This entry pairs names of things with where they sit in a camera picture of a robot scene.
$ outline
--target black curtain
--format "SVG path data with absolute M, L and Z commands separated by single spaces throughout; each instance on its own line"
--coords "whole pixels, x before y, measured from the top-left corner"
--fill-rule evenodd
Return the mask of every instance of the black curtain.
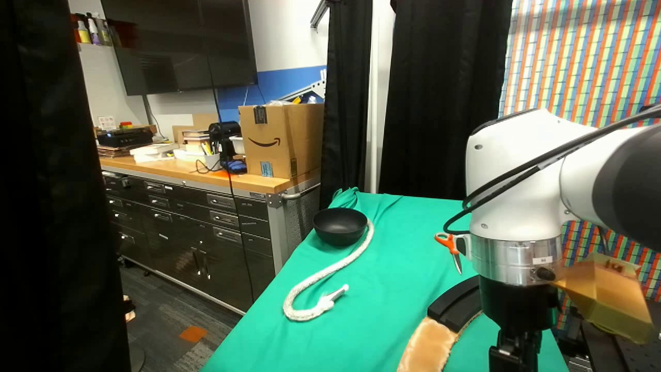
M 462 198 L 464 143 L 497 115 L 509 0 L 392 0 L 379 191 Z
M 341 187 L 364 187 L 371 0 L 328 0 L 328 56 L 320 207 Z
M 115 241 L 66 2 L 0 2 L 0 52 L 0 370 L 129 370 Z

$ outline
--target cardboard box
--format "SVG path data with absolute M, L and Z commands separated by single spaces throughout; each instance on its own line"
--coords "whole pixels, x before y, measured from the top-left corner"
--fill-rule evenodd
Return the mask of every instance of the cardboard box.
M 564 289 L 590 325 L 634 343 L 657 338 L 647 300 L 630 263 L 595 253 L 566 268 L 555 286 Z
M 323 105 L 241 105 L 247 174 L 314 179 L 320 174 Z

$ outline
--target cable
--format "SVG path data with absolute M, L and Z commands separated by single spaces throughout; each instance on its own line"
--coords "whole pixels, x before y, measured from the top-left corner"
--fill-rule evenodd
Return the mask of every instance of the cable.
M 482 186 L 478 186 L 477 190 L 473 190 L 464 201 L 462 201 L 462 211 L 458 211 L 456 215 L 453 215 L 445 223 L 443 223 L 443 232 L 445 234 L 469 234 L 469 232 L 453 232 L 449 226 L 454 221 L 458 221 L 460 217 L 469 215 L 470 211 L 478 209 L 480 205 L 486 205 L 487 201 L 496 198 L 497 195 L 509 190 L 511 186 L 520 183 L 522 179 L 530 178 L 532 174 L 536 174 L 539 170 L 555 164 L 558 159 L 579 150 L 581 146 L 608 135 L 608 133 L 615 133 L 631 122 L 639 122 L 639 119 L 647 119 L 647 118 L 654 118 L 661 114 L 661 104 L 657 105 L 651 105 L 648 109 L 635 114 L 635 115 L 630 115 L 630 118 L 623 118 L 612 126 L 605 126 L 605 127 L 598 127 L 595 133 L 588 133 L 588 135 L 583 135 L 574 141 L 567 141 L 555 149 L 549 149 L 544 152 L 540 152 L 539 157 L 532 157 L 528 160 L 525 160 L 522 166 L 519 167 L 511 167 L 503 174 L 499 174 L 497 178 L 486 181 Z M 477 202 L 473 202 L 478 195 L 487 191 L 489 187 L 502 183 L 499 187 L 492 190 L 487 196 L 478 198 Z
M 328 311 L 331 307 L 335 307 L 335 301 L 344 295 L 348 292 L 348 284 L 343 283 L 338 289 L 321 295 L 314 307 L 306 307 L 306 310 L 296 310 L 293 301 L 296 297 L 306 292 L 310 284 L 314 284 L 316 280 L 321 280 L 327 277 L 331 277 L 332 273 L 348 266 L 359 253 L 364 253 L 369 245 L 373 237 L 373 226 L 367 218 L 367 235 L 364 237 L 364 241 L 344 259 L 336 260 L 335 264 L 328 264 L 327 268 L 306 277 L 301 283 L 293 284 L 290 292 L 287 293 L 285 301 L 282 301 L 282 311 L 288 321 L 293 323 L 307 323 L 314 321 L 317 315 L 321 315 L 323 311 Z

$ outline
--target colorful patterned backdrop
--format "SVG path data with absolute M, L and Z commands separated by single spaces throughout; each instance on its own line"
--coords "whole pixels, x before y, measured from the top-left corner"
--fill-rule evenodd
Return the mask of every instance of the colorful patterned backdrop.
M 502 88 L 502 115 L 544 108 L 595 127 L 661 102 L 661 0 L 513 0 Z M 639 264 L 661 301 L 659 252 L 590 223 L 567 223 L 562 244 L 564 264 L 595 249 Z

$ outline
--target television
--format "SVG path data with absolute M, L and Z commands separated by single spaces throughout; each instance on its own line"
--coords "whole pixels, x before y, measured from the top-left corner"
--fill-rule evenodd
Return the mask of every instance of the television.
M 125 95 L 255 82 L 247 0 L 100 0 Z

